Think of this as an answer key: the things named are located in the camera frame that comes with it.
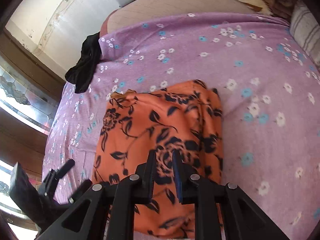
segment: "folded orange cloth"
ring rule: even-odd
[[[128,91],[108,102],[92,181],[116,184],[156,154],[150,204],[135,207],[134,230],[162,238],[194,238],[194,205],[181,205],[172,153],[217,183],[222,171],[221,103],[199,80],[153,93]]]

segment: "purple bedsheet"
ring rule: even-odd
[[[130,26],[100,39],[103,63],[87,92],[67,83],[43,173],[76,161],[58,185],[67,197],[91,177],[113,91],[149,92],[191,79],[216,87],[224,110],[223,183],[237,183],[292,240],[320,219],[320,76],[288,24],[203,13]]]

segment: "white wall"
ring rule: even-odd
[[[116,0],[24,0],[6,28],[64,78],[79,60],[85,38],[97,33],[117,8]]]

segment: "orange floral fabric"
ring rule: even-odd
[[[150,204],[136,205],[134,230],[162,238],[194,238],[194,205],[181,205],[173,180],[172,153],[199,174],[220,182],[223,166],[221,103],[200,80],[153,93],[113,95],[103,118],[93,183],[116,184],[156,154]]]

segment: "black cloth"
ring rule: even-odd
[[[89,35],[82,43],[81,58],[77,65],[70,68],[65,78],[76,85],[75,93],[80,94],[88,89],[97,64],[100,62],[101,48],[99,45],[100,32]]]

